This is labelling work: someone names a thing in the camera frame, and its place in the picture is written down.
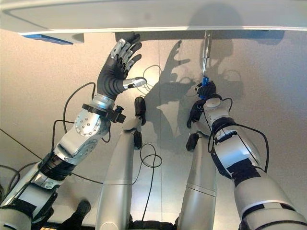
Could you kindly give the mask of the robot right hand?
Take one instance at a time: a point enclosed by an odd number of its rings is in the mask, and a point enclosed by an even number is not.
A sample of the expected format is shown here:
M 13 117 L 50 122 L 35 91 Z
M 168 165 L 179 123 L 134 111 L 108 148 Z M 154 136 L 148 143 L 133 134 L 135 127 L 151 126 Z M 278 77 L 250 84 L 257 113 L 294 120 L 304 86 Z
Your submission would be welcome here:
M 213 81 L 209 81 L 209 83 L 204 86 L 201 83 L 199 83 L 195 87 L 195 91 L 197 92 L 197 95 L 201 99 L 207 99 L 209 98 L 209 96 L 216 93 L 216 85 Z

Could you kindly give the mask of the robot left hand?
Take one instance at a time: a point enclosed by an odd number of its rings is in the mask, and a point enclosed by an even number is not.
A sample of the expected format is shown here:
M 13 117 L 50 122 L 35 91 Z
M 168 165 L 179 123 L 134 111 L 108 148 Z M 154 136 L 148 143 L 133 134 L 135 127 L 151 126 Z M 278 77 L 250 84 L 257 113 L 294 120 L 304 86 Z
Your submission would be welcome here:
M 98 94 L 116 100 L 125 90 L 147 83 L 144 77 L 127 79 L 132 66 L 142 57 L 141 54 L 134 55 L 141 47 L 140 35 L 134 32 L 124 35 L 117 41 L 98 76 Z

